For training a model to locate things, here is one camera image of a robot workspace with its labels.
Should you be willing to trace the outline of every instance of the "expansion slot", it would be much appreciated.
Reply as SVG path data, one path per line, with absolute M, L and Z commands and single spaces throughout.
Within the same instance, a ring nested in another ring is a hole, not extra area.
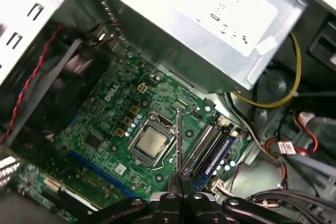
M 103 171 L 101 168 L 99 168 L 95 164 L 91 163 L 90 161 L 88 161 L 87 159 L 85 159 L 84 157 L 82 157 L 81 155 L 79 155 L 78 153 L 76 153 L 75 151 L 70 150 L 68 152 L 68 156 L 76 159 L 79 162 L 81 162 L 82 165 L 84 165 L 86 168 L 88 168 L 88 169 L 96 172 L 99 176 L 101 176 L 102 178 L 104 178 L 107 181 L 111 182 L 111 184 L 113 184 L 114 186 L 116 186 L 119 189 L 121 189 L 123 191 L 123 193 L 125 193 L 127 196 L 129 196 L 129 197 L 136 197 L 137 196 L 126 185 L 124 185 L 123 183 L 121 183 L 117 179 L 113 178 L 110 174 L 108 174 L 107 172 Z
M 202 169 L 200 169 L 201 172 L 197 172 L 197 175 L 194 178 L 194 189 L 196 191 L 203 189 L 235 141 L 235 137 L 228 136 L 227 134 L 228 133 L 224 130 L 222 134 L 215 139 L 216 143 L 212 144 L 214 147 L 210 147 L 211 149 L 207 152 L 207 156 L 203 158 L 204 163 L 202 163 Z

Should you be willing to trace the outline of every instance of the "blue pcie slot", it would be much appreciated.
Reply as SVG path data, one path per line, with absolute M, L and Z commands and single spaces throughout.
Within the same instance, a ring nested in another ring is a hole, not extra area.
M 104 178 L 104 179 L 108 180 L 109 182 L 111 182 L 112 185 L 118 187 L 127 196 L 129 196 L 129 197 L 139 197 L 139 195 L 135 194 L 126 185 L 124 185 L 123 183 L 121 183 L 117 179 L 113 178 L 110 174 L 108 174 L 107 172 L 103 171 L 97 165 L 91 163 L 86 158 L 84 158 L 81 155 L 79 155 L 77 152 L 75 152 L 73 150 L 69 150 L 68 156 L 76 159 L 79 162 L 81 162 L 86 168 L 94 171 L 95 173 L 97 173 L 102 178 Z
M 194 190 L 201 191 L 208 180 L 211 178 L 212 174 L 216 170 L 217 166 L 220 164 L 221 160 L 224 158 L 225 154 L 230 149 L 233 142 L 236 140 L 233 136 L 228 136 L 221 142 L 217 151 L 214 152 L 209 164 L 205 164 L 200 175 L 194 180 Z

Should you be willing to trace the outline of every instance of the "white cable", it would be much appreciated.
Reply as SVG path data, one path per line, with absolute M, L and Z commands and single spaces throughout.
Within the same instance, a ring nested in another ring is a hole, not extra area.
M 244 119 L 242 119 L 236 112 L 235 110 L 232 109 L 232 107 L 230 106 L 230 103 L 228 102 L 228 96 L 229 94 L 225 94 L 225 100 L 226 100 L 226 105 L 229 107 L 230 111 L 243 123 L 243 125 L 247 128 L 248 132 L 251 134 L 251 137 L 254 139 L 254 141 L 256 142 L 256 144 L 258 145 L 258 147 L 262 150 L 262 152 L 264 152 L 267 156 L 270 156 L 265 150 L 264 147 L 260 144 L 257 136 L 254 134 L 252 128 L 248 125 L 247 122 L 245 122 Z

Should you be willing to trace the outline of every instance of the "mounting screw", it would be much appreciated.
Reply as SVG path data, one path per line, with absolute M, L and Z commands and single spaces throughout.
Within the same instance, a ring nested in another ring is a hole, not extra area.
M 201 198 L 202 198 L 202 194 L 195 194 L 195 195 L 194 195 L 194 198 L 195 198 L 195 199 L 201 199 Z
M 175 195 L 174 194 L 168 194 L 167 199 L 175 199 Z
M 150 117 L 149 117 L 149 120 L 151 120 L 151 121 L 156 121 L 156 119 L 158 119 L 157 115 L 151 114 Z
M 235 199 L 231 199 L 231 200 L 229 200 L 229 204 L 232 205 L 232 206 L 238 206 L 239 202 Z
M 142 201 L 140 199 L 135 199 L 133 202 L 132 202 L 132 205 L 134 206 L 138 206 L 138 205 L 141 205 L 142 204 Z
M 171 129 L 171 130 L 170 130 L 170 133 L 171 133 L 173 136 L 175 136 L 175 135 L 177 134 L 177 131 L 176 131 L 175 129 Z

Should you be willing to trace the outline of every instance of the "green motherboard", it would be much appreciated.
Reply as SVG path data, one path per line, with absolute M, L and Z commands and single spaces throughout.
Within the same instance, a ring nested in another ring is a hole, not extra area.
M 46 176 L 30 164 L 21 165 L 19 174 L 14 180 L 16 189 L 19 193 L 29 196 L 42 206 L 48 208 L 51 213 L 58 214 L 69 222 L 75 222 L 77 219 L 63 209 L 59 209 L 52 202 L 45 199 L 41 193 L 48 185 L 45 183 Z
M 70 126 L 48 141 L 13 144 L 11 150 L 39 168 L 38 179 L 45 173 L 98 209 L 130 192 L 149 199 L 176 168 L 177 108 L 186 153 L 217 113 L 213 104 L 119 45 Z M 234 160 L 248 143 L 240 137 L 233 144 Z

